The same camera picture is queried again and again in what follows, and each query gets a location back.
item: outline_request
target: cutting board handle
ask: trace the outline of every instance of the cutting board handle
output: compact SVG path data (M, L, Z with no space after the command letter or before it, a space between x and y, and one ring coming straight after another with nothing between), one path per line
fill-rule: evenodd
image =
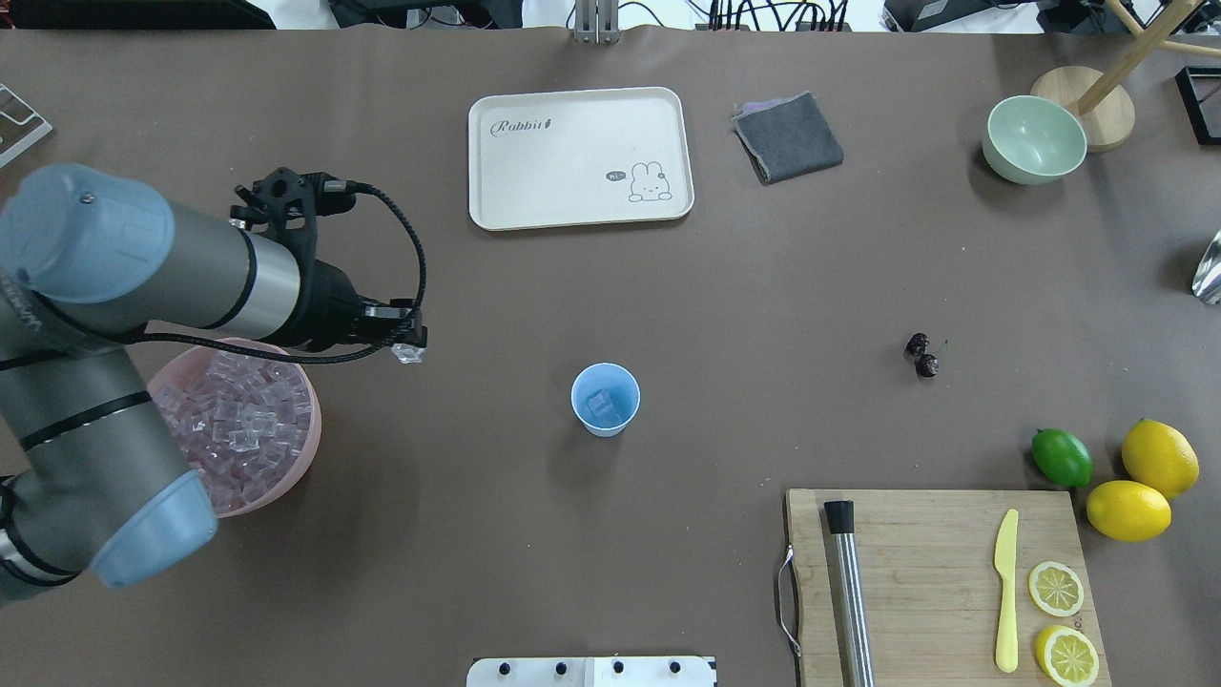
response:
M792 544L789 544L785 549L784 561L780 563L780 567L775 571L775 619L780 621L780 630L784 630L784 636L789 638L789 648L792 649L792 655L800 659L801 643L799 643L792 636L792 632L789 632L789 627L784 624L784 609L780 608L780 599L783 598L780 595L780 581L784 580L784 569L789 569L789 572L796 576L796 574L792 572ZM796 604L796 594L794 594L794 604Z

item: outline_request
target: gray cloth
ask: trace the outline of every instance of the gray cloth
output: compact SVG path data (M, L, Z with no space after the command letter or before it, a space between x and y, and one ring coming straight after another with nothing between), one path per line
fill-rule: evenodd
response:
M792 98L747 103L734 117L734 128L767 183L844 161L844 149L808 90Z

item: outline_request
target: black frame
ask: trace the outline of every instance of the black frame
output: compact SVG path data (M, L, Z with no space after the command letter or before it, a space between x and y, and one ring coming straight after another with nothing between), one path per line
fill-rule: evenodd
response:
M1183 96L1183 106L1187 107L1187 118L1192 120L1195 140L1200 145L1221 145L1221 135L1209 131L1209 122L1204 118L1204 110L1200 109L1200 95L1195 92L1195 82L1193 81L1195 78L1216 79L1221 84L1221 68L1183 67L1181 72L1175 74L1178 94Z

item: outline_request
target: white tray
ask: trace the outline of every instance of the white tray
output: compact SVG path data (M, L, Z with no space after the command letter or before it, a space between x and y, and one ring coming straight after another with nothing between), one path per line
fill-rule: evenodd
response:
M466 121L470 216L488 231L672 220L695 203L668 88L491 95Z

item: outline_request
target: yellow knife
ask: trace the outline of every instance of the yellow knife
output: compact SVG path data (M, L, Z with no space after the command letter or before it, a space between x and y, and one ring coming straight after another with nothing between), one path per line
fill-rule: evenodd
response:
M1010 509L996 533L993 567L1000 575L1000 622L996 626L996 667L1004 672L1017 670L1017 606L1013 598L1013 577L1017 566L1017 511Z

